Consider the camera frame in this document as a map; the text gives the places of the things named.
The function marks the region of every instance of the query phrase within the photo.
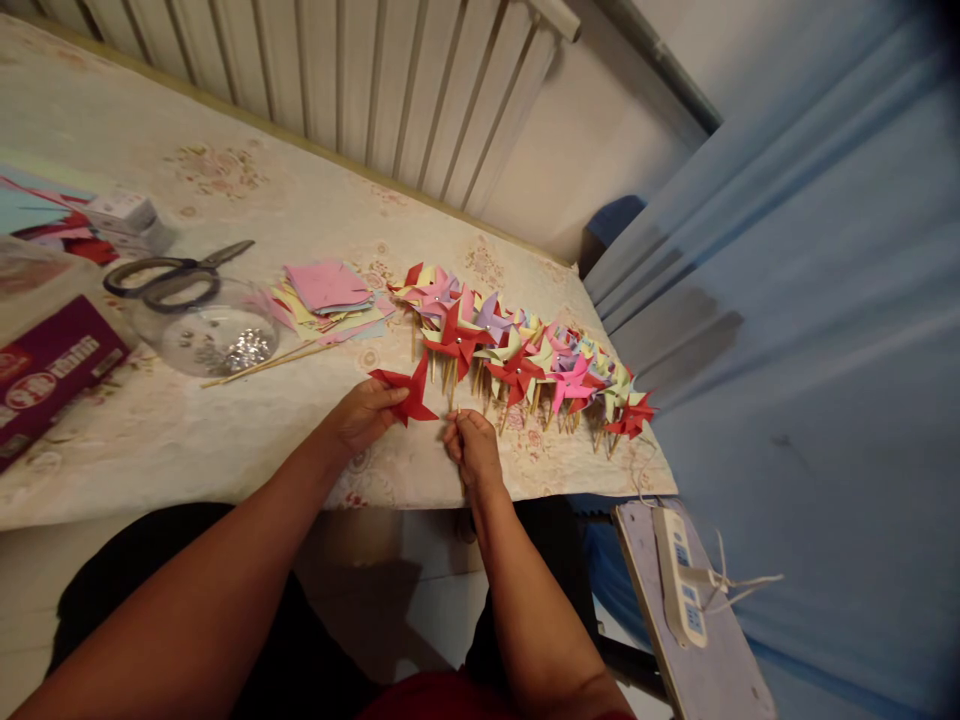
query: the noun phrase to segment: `hand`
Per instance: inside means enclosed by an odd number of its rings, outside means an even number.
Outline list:
[[[468,489],[503,483],[497,431],[476,410],[447,415],[450,425],[443,433],[450,459],[460,466],[460,478]]]
[[[325,434],[335,438],[347,459],[362,453],[379,440],[396,419],[390,407],[410,394],[407,388],[391,388],[375,378],[360,383],[344,395],[320,423]]]

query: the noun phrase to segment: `wall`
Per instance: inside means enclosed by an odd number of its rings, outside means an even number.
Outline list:
[[[730,117],[825,0],[632,0],[723,117]]]
[[[483,219],[567,260],[582,228],[628,193],[649,200],[705,139],[589,0],[562,48]],[[743,104],[823,0],[633,0],[723,117]]]
[[[574,261],[604,204],[649,198],[704,136],[589,0],[554,60],[482,219]]]

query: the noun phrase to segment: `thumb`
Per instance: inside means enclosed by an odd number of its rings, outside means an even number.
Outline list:
[[[481,438],[480,428],[470,419],[467,413],[457,415],[457,429],[463,436],[464,443],[476,442]]]
[[[382,410],[383,408],[388,408],[397,403],[401,403],[407,399],[407,395],[410,394],[410,391],[407,388],[390,388],[389,390],[381,390],[380,392],[374,393],[370,396],[370,399],[367,401],[367,407],[371,410]]]

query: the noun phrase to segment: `white cord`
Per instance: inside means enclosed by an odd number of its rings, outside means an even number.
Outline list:
[[[654,445],[653,448],[654,448],[653,455],[651,455],[650,458],[647,460],[647,462],[644,463],[643,467],[640,468],[640,473],[637,475],[637,481],[636,481],[637,482],[637,499],[639,499],[640,502],[646,505],[648,508],[651,508],[652,510],[659,510],[660,507],[663,506],[663,501],[660,500],[660,496],[654,495],[654,497],[657,499],[657,502],[659,502],[660,505],[654,505],[651,502],[647,502],[643,497],[643,490],[640,487],[641,481],[643,479],[643,471],[647,469],[647,465],[650,464],[650,462],[657,456],[657,453],[660,451],[660,447],[658,445]],[[720,534],[719,528],[714,528],[714,530],[716,530],[717,532],[717,542],[720,545],[720,573],[718,574],[715,570],[713,570],[713,568],[710,568],[710,584],[713,586],[713,592],[710,593],[710,597],[707,599],[707,602],[704,603],[703,606],[701,606],[700,608],[700,612],[702,612],[704,615],[713,615],[714,613],[720,612],[721,610],[725,610],[726,608],[733,605],[735,602],[738,602],[743,598],[745,598],[747,595],[750,595],[751,593],[755,593],[760,588],[764,588],[767,585],[783,580],[784,578],[783,574],[781,573],[780,575],[763,575],[761,577],[754,578],[753,580],[741,580],[740,582],[731,580],[729,577],[727,577],[727,554],[726,552],[724,552],[724,549],[723,549],[723,535]],[[734,595],[732,598],[728,598],[727,601],[722,605],[718,605],[715,608],[710,607],[710,604],[713,602],[714,598],[716,598],[718,592],[721,592],[724,595],[726,595],[727,592],[730,590],[730,588],[736,588],[736,587],[746,587],[749,589],[744,590],[742,593]]]
[[[714,613],[720,612],[735,602],[742,600],[750,593],[754,593],[760,588],[766,587],[770,583],[783,580],[783,574],[780,575],[763,575],[753,580],[741,580],[740,582],[735,582],[727,577],[727,554],[723,551],[723,535],[720,534],[719,528],[714,528],[717,531],[717,542],[720,544],[720,575],[717,576],[715,572],[710,573],[710,584],[713,585],[713,592],[710,593],[710,597],[707,599],[707,602],[700,608],[700,612],[704,615],[713,615]],[[710,607],[710,603],[713,602],[713,599],[717,596],[717,592],[722,592],[724,595],[727,594],[727,591],[732,587],[749,587],[749,590],[744,590],[738,595],[734,595],[732,598],[729,598],[722,605],[718,605],[715,608]]]

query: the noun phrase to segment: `power strip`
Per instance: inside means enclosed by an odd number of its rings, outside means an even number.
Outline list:
[[[707,624],[700,611],[697,588],[685,582],[690,568],[690,544],[680,513],[670,508],[653,508],[653,529],[660,555],[660,579],[663,582],[663,606],[667,627],[682,648],[707,646]]]

